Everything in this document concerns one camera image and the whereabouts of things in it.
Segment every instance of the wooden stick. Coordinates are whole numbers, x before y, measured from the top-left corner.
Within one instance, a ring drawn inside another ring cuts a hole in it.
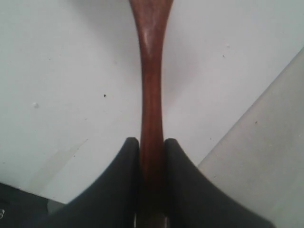
[[[165,154],[162,132],[162,47],[173,0],[130,0],[142,62],[142,182],[137,227],[164,227]]]

